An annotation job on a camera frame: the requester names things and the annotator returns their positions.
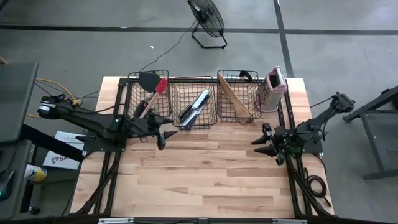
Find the wooden table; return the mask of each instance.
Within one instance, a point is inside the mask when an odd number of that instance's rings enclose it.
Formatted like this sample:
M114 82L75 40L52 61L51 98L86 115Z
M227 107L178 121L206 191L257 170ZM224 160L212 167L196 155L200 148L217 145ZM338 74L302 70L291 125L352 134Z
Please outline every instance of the wooden table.
M97 110L114 105L119 79L104 77ZM287 81L299 124L312 117L304 81ZM294 217L286 166L253 152L256 146L250 144L261 136L264 121L273 128L279 125L276 112L264 113L256 126L218 121L211 129L180 131L167 140L163 151L157 150L155 139L129 140L121 157L112 216ZM83 161L71 212L81 208L97 187L103 157L103 152L95 152ZM326 181L318 158L305 154L303 163L310 175ZM298 197L304 211L300 190ZM333 213L324 200L319 202Z

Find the black floor fan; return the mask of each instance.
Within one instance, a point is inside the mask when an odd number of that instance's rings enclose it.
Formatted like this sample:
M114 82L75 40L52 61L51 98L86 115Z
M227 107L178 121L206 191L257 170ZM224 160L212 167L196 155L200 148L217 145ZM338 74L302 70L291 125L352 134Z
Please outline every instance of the black floor fan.
M192 31L192 38L194 38L200 47L204 49L224 49L227 46L227 42L224 37L224 22L214 3L211 0L188 0L188 4L191 7L193 15L198 21ZM225 44L222 46L212 47L207 47L201 44L194 34L198 30L199 25L201 25L211 37L222 37Z

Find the wire basket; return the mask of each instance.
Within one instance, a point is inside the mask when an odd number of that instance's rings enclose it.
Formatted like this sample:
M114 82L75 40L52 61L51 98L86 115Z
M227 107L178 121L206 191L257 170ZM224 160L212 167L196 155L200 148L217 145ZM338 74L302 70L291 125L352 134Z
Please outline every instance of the wire basket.
M160 78L167 78L168 85L166 90L161 94L157 102L155 103L153 109L156 114L159 114L163 117L168 117L172 112L172 105L170 100L170 80L169 80L169 71L167 70L154 70L154 71L144 71L144 72L154 72L159 75ZM145 91L140 84L138 83L138 76L140 73L137 72L129 75L129 84L131 84L131 96L130 96L130 104L128 115L132 118L134 114L134 110L137 108L138 104L141 100L145 100L146 97L150 96L150 93Z
M255 71L247 71L252 77L253 81L249 81L245 77L239 77L240 70L219 70L217 72L217 115L221 121L229 122L251 122L254 119L261 117L261 111L256 107L256 95L259 91L259 75ZM222 75L236 96L242 101L245 107L249 110L251 117L238 117L235 113L235 107L221 89L219 75Z
M217 123L215 81L211 76L205 77L181 77L171 80L172 86L172 119L173 125L181 130L205 129ZM203 110L196 117L195 122L189 128L181 125L180 113L192 103L203 91L209 91L209 99Z

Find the concrete floor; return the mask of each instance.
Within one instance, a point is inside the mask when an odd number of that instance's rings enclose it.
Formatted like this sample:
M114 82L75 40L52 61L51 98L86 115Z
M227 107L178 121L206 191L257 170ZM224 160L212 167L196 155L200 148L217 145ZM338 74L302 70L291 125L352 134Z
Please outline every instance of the concrete floor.
M277 29L273 0L214 0L227 28ZM280 0L286 29L397 30L398 1ZM177 27L194 21L183 0L13 0L0 12L0 22L73 26ZM141 69L178 41L179 32L54 32L0 30L0 56L10 63L40 63L38 77L67 86L78 96L98 90L102 77ZM204 42L213 43L206 34ZM219 69L248 69L264 76L273 66L285 68L279 34L227 33L224 50L204 50L189 35L148 69L167 69L173 76L215 75ZM398 84L398 35L287 35L294 77L304 78L310 103L336 91L357 107ZM34 89L29 112L44 93ZM95 99L85 106L93 109ZM317 115L327 105L312 109ZM345 124L341 116L328 123L323 143L328 183L337 215L398 222L398 178L365 183L377 171L362 124ZM27 118L47 134L79 133L64 121ZM37 204L40 216L61 214L74 181L46 186Z

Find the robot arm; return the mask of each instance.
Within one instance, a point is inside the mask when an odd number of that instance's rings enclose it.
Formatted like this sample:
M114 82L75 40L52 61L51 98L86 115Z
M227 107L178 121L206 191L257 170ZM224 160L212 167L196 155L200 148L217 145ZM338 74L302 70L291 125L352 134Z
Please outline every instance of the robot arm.
M85 128L96 134L102 141L118 144L126 138L141 138L156 136L159 149L165 147L168 137L176 131L160 133L160 126L173 121L149 113L145 118L129 119L123 115L99 114L79 106L73 105L65 95L43 96L39 109L39 116L45 119L63 119L72 124Z
M263 136L253 141L252 144L265 144L270 141L271 145L255 149L255 151L271 157L277 156L278 165L282 165L285 161L285 153L300 153L306 142L321 140L322 136L319 136L319 131L322 131L321 126L327 124L328 120L336 114L351 112L354 109L354 104L355 101L345 94L336 93L332 96L328 109L316 118L299 124L294 129L286 130L283 127L277 127L274 129L275 134L272 134L270 124L264 123L262 125Z

